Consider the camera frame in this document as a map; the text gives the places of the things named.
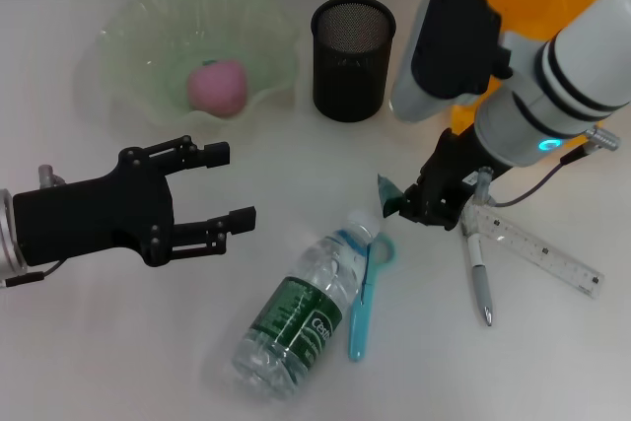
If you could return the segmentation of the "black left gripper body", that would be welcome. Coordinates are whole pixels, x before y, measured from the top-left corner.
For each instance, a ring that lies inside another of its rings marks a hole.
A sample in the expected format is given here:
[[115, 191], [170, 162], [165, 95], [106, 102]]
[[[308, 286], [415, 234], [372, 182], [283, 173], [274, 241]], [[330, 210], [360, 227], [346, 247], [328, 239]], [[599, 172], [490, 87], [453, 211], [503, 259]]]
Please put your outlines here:
[[173, 199], [168, 166], [140, 148], [122, 151], [107, 175], [13, 197], [17, 245], [35, 267], [110, 248], [151, 267], [170, 261]]

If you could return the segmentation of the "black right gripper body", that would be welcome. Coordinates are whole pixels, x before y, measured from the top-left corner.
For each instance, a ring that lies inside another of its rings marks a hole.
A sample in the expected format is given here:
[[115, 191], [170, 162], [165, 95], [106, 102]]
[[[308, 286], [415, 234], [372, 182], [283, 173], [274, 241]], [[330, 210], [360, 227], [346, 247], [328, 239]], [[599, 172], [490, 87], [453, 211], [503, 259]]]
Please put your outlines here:
[[482, 168], [491, 169], [495, 175], [497, 161], [482, 146], [475, 129], [468, 127], [459, 135], [446, 129], [417, 180], [420, 222], [447, 231], [453, 229], [475, 189], [474, 184], [464, 180]]

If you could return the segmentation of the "pink plush peach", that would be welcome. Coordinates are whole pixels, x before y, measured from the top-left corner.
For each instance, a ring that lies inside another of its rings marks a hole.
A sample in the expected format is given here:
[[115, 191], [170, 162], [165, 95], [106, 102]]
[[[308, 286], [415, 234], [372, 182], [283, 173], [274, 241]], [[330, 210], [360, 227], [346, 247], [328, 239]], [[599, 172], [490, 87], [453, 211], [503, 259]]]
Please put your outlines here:
[[191, 107], [216, 117], [239, 114], [247, 102], [247, 78], [237, 60], [210, 61], [192, 71], [186, 81]]

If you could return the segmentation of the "clear green-label water bottle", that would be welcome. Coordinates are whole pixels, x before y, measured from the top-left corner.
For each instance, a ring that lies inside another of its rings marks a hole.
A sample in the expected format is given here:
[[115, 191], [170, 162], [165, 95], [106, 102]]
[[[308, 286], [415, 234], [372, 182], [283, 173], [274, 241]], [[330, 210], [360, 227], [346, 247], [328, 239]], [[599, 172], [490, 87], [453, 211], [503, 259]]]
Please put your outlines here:
[[232, 359], [256, 395], [285, 400], [297, 391], [360, 293], [380, 226], [373, 214], [354, 210], [293, 264]]

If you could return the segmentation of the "grey white ballpoint pen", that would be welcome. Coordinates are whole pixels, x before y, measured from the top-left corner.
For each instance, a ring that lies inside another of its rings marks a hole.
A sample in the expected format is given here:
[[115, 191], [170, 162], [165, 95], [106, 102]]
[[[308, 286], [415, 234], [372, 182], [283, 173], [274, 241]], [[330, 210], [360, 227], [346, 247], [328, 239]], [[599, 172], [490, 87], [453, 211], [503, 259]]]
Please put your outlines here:
[[483, 321], [488, 327], [493, 324], [493, 302], [486, 265], [483, 261], [481, 233], [477, 222], [477, 209], [467, 203], [460, 215], [460, 228], [466, 242], [471, 265], [471, 282], [476, 304]]

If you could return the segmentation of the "transparent plastic ruler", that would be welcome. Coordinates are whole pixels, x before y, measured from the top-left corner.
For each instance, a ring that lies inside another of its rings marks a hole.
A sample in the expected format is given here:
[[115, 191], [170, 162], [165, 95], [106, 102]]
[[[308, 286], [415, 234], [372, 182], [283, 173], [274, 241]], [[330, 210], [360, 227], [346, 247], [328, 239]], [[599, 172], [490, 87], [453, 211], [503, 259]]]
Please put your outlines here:
[[520, 258], [597, 299], [604, 275], [550, 243], [524, 231], [492, 208], [469, 200], [460, 218], [466, 235], [479, 234]]

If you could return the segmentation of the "light blue scissors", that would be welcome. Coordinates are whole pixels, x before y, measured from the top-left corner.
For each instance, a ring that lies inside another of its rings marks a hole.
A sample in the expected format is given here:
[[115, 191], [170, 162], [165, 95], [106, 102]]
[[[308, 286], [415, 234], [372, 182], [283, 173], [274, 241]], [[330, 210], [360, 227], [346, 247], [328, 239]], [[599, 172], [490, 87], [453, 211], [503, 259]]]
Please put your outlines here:
[[394, 260], [393, 241], [385, 233], [379, 233], [368, 247], [364, 279], [351, 308], [348, 358], [352, 362], [360, 362], [365, 358], [375, 286], [380, 272]]

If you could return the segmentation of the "black mesh pen holder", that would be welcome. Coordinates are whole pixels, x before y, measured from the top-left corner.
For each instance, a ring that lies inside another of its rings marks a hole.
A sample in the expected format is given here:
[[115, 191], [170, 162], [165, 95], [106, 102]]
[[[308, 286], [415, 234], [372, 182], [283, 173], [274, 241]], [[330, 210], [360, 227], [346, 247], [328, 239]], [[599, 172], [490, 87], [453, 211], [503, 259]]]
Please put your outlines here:
[[384, 103], [396, 22], [377, 0], [329, 0], [311, 20], [313, 101], [343, 123], [366, 120]]

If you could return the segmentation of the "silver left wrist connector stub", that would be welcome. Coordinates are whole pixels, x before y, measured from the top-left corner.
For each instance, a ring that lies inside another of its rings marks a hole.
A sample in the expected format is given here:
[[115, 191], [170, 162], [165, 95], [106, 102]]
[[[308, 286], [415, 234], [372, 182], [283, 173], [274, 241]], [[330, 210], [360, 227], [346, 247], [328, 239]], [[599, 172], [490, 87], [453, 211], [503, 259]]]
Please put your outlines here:
[[63, 178], [54, 173], [51, 165], [40, 165], [37, 171], [40, 189], [52, 188], [65, 183]]

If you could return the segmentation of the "translucent green ruffled bowl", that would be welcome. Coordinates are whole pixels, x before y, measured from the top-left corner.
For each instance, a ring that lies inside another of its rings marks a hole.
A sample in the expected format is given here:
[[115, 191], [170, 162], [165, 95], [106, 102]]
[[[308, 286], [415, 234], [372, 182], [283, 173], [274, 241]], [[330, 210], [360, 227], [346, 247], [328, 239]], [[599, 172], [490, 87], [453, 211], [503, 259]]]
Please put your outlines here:
[[[293, 88], [298, 39], [276, 0], [131, 0], [99, 34], [102, 83], [155, 125], [220, 127]], [[243, 111], [218, 117], [194, 109], [189, 75], [230, 60], [245, 70]]]

